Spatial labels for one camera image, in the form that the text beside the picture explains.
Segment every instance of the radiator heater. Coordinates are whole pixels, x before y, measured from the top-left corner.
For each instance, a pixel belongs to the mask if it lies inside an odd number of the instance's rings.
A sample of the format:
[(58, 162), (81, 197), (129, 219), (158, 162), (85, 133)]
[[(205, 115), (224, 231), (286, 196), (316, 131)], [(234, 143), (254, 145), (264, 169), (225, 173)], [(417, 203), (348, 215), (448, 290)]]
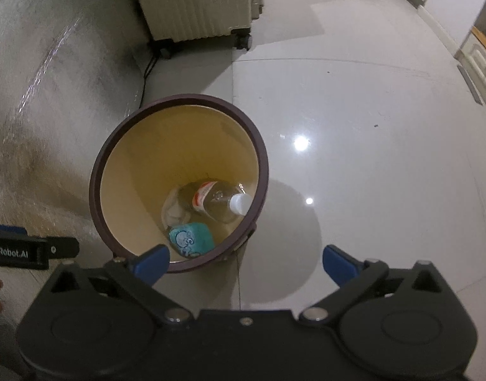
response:
[(156, 41), (250, 32), (262, 0), (139, 0)]

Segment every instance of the black mount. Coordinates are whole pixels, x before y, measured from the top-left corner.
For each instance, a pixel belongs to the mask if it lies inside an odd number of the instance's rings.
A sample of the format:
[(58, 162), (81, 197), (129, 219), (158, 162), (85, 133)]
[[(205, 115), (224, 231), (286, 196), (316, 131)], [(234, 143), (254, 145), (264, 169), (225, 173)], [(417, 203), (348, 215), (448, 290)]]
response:
[(0, 224), (0, 266), (48, 269), (49, 259), (74, 258), (79, 242), (67, 236), (28, 236), (24, 227)]
[(437, 269), (389, 269), (327, 247), (355, 277), (305, 310), (192, 314), (124, 262), (59, 266), (17, 330), (47, 380), (462, 380), (476, 347), (468, 314)]

